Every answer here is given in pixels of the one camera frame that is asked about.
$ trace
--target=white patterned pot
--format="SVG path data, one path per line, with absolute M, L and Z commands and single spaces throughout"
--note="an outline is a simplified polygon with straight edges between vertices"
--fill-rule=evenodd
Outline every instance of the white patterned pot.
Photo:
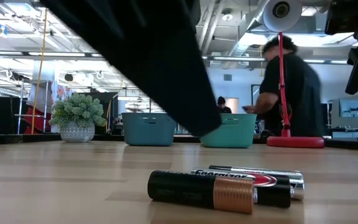
M 93 139 L 94 125 L 81 128 L 76 123 L 70 122 L 66 126 L 60 127 L 60 136 L 65 142 L 88 142 Z

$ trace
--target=dark hair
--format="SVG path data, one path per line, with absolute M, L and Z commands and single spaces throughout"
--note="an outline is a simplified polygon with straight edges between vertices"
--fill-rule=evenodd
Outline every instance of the dark hair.
M 272 47 L 278 46 L 278 36 L 274 37 L 272 40 L 267 42 L 263 49 L 263 54 L 270 50 Z M 292 42 L 292 39 L 283 35 L 283 48 L 286 50 L 291 50 L 296 53 L 298 51 L 298 47 Z
M 225 104 L 226 103 L 226 100 L 223 98 L 223 97 L 219 97 L 218 98 L 218 105 L 223 105 L 223 104 Z

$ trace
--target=black cloth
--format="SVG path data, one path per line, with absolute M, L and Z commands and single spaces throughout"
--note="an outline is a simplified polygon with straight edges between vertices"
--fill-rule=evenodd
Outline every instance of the black cloth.
M 221 125 L 195 37 L 200 0 L 41 2 L 192 135 Z
M 220 113 L 231 113 L 231 109 L 225 106 L 224 108 L 218 107 Z
M 316 72 L 295 54 L 284 55 L 285 96 L 291 108 L 292 136 L 322 136 L 324 131 L 321 111 L 321 84 Z M 280 94 L 280 58 L 267 64 L 260 93 L 277 94 L 279 100 L 263 114 L 265 129 L 281 135 L 283 128 Z

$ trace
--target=black shirt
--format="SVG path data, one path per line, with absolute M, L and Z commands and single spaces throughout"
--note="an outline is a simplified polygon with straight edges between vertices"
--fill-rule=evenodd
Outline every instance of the black shirt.
M 324 130 L 321 111 L 321 84 L 316 72 L 295 54 L 284 55 L 285 96 L 291 108 L 292 136 L 322 136 Z M 275 57 L 267 64 L 260 93 L 275 93 L 278 101 L 262 115 L 265 129 L 281 135 L 280 58 Z
M 231 109 L 225 106 L 223 109 L 218 107 L 220 113 L 231 113 Z

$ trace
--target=black battery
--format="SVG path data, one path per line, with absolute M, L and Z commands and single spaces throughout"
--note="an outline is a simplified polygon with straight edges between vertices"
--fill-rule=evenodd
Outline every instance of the black battery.
M 155 170 L 147 193 L 153 200 L 232 212 L 252 213 L 256 198 L 251 180 Z
M 254 180 L 254 187 L 257 189 L 257 200 L 254 203 L 280 208 L 289 208 L 291 206 L 293 189 L 290 185 L 290 178 L 285 175 L 267 175 L 251 172 L 235 173 L 210 169 L 193 169 L 190 173 L 252 179 Z

